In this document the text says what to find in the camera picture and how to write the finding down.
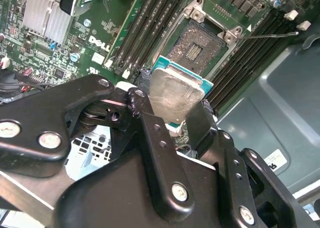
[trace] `black cable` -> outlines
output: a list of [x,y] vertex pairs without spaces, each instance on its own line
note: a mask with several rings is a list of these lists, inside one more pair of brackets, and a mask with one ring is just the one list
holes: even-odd
[[5,219],[6,219],[6,217],[9,215],[9,212],[10,212],[10,211],[6,211],[5,214],[4,214],[4,216],[1,218],[1,220],[0,220],[0,226],[3,224],[3,222],[4,222]]

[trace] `capacitor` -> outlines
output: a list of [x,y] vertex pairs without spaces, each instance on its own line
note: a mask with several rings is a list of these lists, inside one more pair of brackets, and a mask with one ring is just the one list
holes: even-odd
[[34,69],[32,67],[28,67],[22,72],[22,76],[29,77],[34,72]]
[[84,26],[85,26],[85,27],[90,27],[90,26],[91,26],[91,21],[90,21],[89,19],[85,19],[85,20],[83,21],[83,23],[84,23]]
[[71,53],[70,54],[70,60],[72,62],[78,62],[79,59],[80,59],[80,54],[78,54],[78,53]]
[[270,6],[274,8],[279,8],[281,6],[281,1],[280,0],[270,0]]
[[57,47],[56,45],[57,45],[56,42],[51,43],[51,44],[50,44],[50,49],[51,49],[51,50],[55,50],[55,48]]
[[3,33],[0,33],[0,42],[5,40],[6,36]]

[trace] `green circuit board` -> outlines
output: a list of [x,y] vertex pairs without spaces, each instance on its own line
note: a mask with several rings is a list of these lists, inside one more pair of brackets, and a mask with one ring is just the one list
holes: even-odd
[[[55,44],[54,40],[34,33],[24,26],[27,1],[0,0],[0,33],[5,35],[5,39],[0,42],[0,55],[7,56],[11,60],[9,67],[11,70],[23,72],[31,67],[33,68],[33,73],[30,76],[32,80],[60,84],[90,73],[101,74],[113,83],[126,80],[121,72],[116,72],[117,66],[119,66],[116,55],[126,40],[132,45],[127,57],[136,57],[137,61],[138,58],[141,58],[139,60],[141,66],[137,67],[137,70],[142,67],[152,67],[155,57],[168,55],[190,22],[190,19],[185,19],[179,23],[170,34],[170,38],[167,38],[167,32],[174,24],[175,19],[193,0],[179,0],[173,13],[168,17],[168,23],[161,24],[162,30],[159,28],[159,33],[154,41],[148,32],[152,34],[155,30],[148,31],[143,26],[141,28],[145,30],[141,37],[132,41],[130,39],[133,39],[135,34],[131,34],[129,37],[130,28],[137,22],[137,18],[148,0],[94,0],[86,13],[71,18],[70,26],[65,33],[65,42],[61,44]],[[229,29],[240,26],[246,35],[254,31],[254,28],[272,8],[270,0],[242,0],[241,5],[240,3],[237,5],[236,0],[203,1],[203,11],[209,16]],[[316,15],[320,6],[317,0],[279,1],[282,2],[282,6],[291,3],[291,6],[299,9],[299,13],[309,20],[312,20]],[[245,8],[242,7],[244,2],[248,2]],[[168,3],[165,8],[169,11],[173,6],[172,2]],[[85,26],[87,21],[90,22],[89,26]],[[160,45],[164,40],[167,41],[161,48]],[[215,57],[206,64],[201,75],[206,76],[228,49],[226,46],[222,47]]]

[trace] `wire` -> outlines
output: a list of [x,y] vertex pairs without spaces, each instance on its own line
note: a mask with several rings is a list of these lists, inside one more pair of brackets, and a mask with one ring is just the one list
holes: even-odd
[[177,149],[185,149],[187,148],[187,150],[191,149],[191,146],[189,144],[183,144],[177,147]]
[[237,39],[255,39],[255,38],[279,38],[279,37],[290,37],[290,36],[297,36],[299,32],[288,32],[284,34],[264,34],[264,35],[255,35],[255,36],[248,36],[248,37],[238,37]]
[[38,83],[38,84],[32,84],[32,83],[0,83],[0,86],[29,86],[29,87],[35,87],[41,91],[45,91],[45,88],[42,86],[55,86],[52,83]]

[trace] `cable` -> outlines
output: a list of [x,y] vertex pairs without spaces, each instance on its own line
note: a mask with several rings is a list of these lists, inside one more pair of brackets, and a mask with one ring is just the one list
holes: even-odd
[[0,83],[0,86],[29,86],[35,87],[41,91],[45,91],[42,86],[55,86],[52,83],[39,83],[39,84],[32,84],[32,83]]
[[189,144],[183,144],[177,147],[177,149],[185,149],[187,148],[187,150],[191,150],[191,146]]

